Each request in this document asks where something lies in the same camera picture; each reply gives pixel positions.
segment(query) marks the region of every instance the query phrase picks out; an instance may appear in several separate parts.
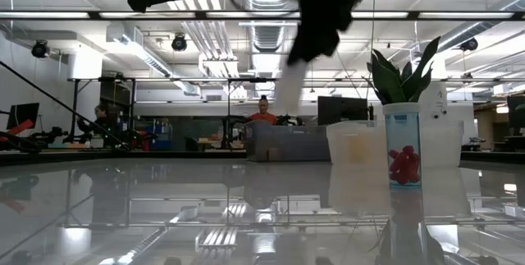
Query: green leaf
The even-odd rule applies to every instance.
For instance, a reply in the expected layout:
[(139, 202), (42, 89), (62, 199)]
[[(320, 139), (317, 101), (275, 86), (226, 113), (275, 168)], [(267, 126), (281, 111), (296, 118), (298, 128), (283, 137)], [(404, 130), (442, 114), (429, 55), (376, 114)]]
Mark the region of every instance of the green leaf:
[(368, 78), (366, 78), (364, 76), (361, 76), (361, 77), (364, 80), (366, 80), (366, 82), (368, 82), (368, 85), (374, 90), (374, 92), (376, 93), (377, 98), (379, 99), (379, 101), (381, 101), (381, 104), (386, 105), (388, 103), (391, 103), (385, 97), (383, 97), (383, 95), (381, 95), (381, 93), (379, 93), (379, 91), (376, 89), (374, 84)]
[(377, 91), (391, 103), (406, 102), (397, 75), (381, 65), (372, 64), (372, 78)]
[(377, 51), (376, 49), (374, 49), (373, 51), (374, 51), (374, 54), (376, 54), (379, 64), (385, 67), (386, 69), (388, 69), (389, 71), (394, 72), (394, 74), (399, 78), (399, 82), (401, 82), (402, 80), (401, 80), (401, 74), (399, 73), (399, 70), (395, 68), (395, 66), (390, 61), (388, 61), (381, 52)]
[(432, 81), (432, 67), (430, 67), (428, 72), (421, 78), (421, 82), (419, 83), (419, 87), (416, 90), (416, 92), (414, 93), (414, 95), (409, 98), (409, 102), (417, 102), (417, 101), (419, 101), (419, 97), (421, 96), (421, 93), (425, 89), (428, 88), (428, 85), (430, 85), (431, 81)]
[(432, 40), (425, 48), (425, 52), (421, 56), (421, 61), (419, 62), (418, 68), (416, 71), (401, 85), (403, 88), (404, 95), (410, 99), (415, 95), (416, 91), (419, 88), (419, 83), (421, 82), (421, 76), (423, 74), (423, 69), (427, 63), (436, 55), (437, 48), (440, 44), (441, 37), (438, 36)]
[(407, 62), (407, 65), (404, 66), (403, 72), (401, 73), (401, 81), (407, 80), (412, 75), (412, 63)]

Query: computer screen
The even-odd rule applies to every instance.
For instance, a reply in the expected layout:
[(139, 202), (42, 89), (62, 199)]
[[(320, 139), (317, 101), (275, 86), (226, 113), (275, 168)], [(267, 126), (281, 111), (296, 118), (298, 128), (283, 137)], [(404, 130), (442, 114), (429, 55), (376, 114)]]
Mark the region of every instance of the computer screen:
[(368, 102), (363, 98), (317, 97), (317, 124), (340, 121), (367, 121)]
[(7, 121), (7, 129), (15, 128), (27, 120), (33, 122), (33, 126), (30, 129), (34, 129), (36, 120), (39, 117), (39, 106), (39, 103), (12, 105), (9, 112), (9, 120)]
[(511, 128), (525, 127), (525, 97), (507, 97), (507, 106), (509, 107), (509, 126)]

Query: orange shirt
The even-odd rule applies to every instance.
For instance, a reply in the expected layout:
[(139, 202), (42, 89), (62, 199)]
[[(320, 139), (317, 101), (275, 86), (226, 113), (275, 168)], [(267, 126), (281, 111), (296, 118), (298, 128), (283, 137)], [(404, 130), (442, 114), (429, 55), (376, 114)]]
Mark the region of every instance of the orange shirt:
[(268, 121), (272, 124), (272, 126), (275, 126), (277, 124), (277, 117), (271, 113), (267, 113), (264, 115), (261, 113), (255, 113), (249, 118), (251, 118), (252, 121)]

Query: woman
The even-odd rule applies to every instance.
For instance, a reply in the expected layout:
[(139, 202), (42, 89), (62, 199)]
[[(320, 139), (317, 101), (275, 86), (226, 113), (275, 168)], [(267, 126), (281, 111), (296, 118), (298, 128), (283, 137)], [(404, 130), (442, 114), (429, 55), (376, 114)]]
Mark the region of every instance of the woman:
[(277, 117), (268, 113), (268, 99), (265, 95), (261, 96), (259, 100), (259, 113), (253, 114), (249, 117), (252, 121), (268, 121), (275, 126), (277, 124)]
[[(111, 134), (115, 134), (117, 128), (116, 121), (111, 118), (109, 109), (106, 105), (100, 104), (95, 107), (95, 116), (97, 117), (97, 120), (95, 120), (94, 123), (108, 130)], [(76, 125), (84, 133), (94, 132), (95, 134), (103, 135), (104, 145), (109, 145), (107, 136), (105, 135), (106, 133), (100, 130), (96, 125), (92, 123), (87, 124), (81, 117), (76, 118)]]

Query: gray box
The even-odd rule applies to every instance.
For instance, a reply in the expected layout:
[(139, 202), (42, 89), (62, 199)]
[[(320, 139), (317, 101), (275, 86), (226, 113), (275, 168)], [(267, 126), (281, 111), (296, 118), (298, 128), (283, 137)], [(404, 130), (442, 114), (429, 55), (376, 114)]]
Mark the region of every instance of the gray box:
[(330, 161), (325, 126), (272, 126), (266, 121), (246, 124), (244, 142), (254, 162)]

